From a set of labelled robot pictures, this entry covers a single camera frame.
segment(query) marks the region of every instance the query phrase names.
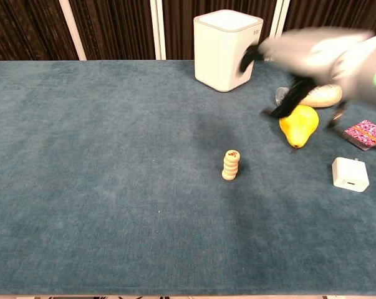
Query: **pink card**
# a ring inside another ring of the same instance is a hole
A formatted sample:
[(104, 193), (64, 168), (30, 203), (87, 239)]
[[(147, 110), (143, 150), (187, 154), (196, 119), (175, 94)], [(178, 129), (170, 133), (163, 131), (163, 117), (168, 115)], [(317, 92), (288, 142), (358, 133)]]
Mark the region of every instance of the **pink card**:
[(345, 132), (360, 141), (360, 143), (353, 142), (353, 144), (364, 151), (376, 145), (376, 125), (368, 120), (361, 121), (346, 129)]

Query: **dark curtain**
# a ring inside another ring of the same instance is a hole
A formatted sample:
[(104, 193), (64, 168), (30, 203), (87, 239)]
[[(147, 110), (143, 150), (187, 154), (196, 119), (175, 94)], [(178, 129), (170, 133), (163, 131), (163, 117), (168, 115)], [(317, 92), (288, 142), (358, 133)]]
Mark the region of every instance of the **dark curtain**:
[(163, 0), (167, 59), (193, 59), (193, 18), (232, 9), (264, 19), (260, 41), (269, 35), (276, 0)]
[(87, 59), (155, 59), (150, 0), (70, 0)]
[(376, 0), (291, 0), (284, 31), (338, 26), (376, 33)]
[(0, 60), (78, 59), (58, 0), (0, 0)]

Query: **yellow pear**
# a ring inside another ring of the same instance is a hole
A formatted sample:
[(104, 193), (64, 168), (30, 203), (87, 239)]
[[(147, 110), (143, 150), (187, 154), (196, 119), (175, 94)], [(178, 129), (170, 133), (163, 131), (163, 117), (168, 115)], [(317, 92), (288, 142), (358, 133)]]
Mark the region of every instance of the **yellow pear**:
[(288, 117), (279, 120), (287, 141), (294, 148), (301, 148), (318, 127), (318, 113), (310, 106), (298, 105)]

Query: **wall charger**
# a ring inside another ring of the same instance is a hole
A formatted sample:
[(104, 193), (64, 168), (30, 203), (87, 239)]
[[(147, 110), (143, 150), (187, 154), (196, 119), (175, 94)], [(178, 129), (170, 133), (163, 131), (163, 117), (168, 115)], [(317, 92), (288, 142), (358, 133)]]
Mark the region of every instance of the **wall charger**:
[(363, 192), (369, 186), (365, 163), (357, 159), (337, 157), (332, 163), (333, 185)]

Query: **white box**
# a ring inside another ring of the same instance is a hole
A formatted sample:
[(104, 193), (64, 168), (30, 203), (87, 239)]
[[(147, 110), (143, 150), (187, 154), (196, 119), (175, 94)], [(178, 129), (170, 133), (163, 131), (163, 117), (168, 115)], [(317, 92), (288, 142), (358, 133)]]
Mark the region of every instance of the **white box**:
[(367, 168), (362, 161), (337, 157), (332, 163), (333, 185), (363, 192), (369, 186)]
[(196, 79), (220, 92), (247, 82), (253, 63), (241, 74), (240, 62), (246, 49), (258, 44), (262, 27), (261, 18), (227, 9), (195, 17)]

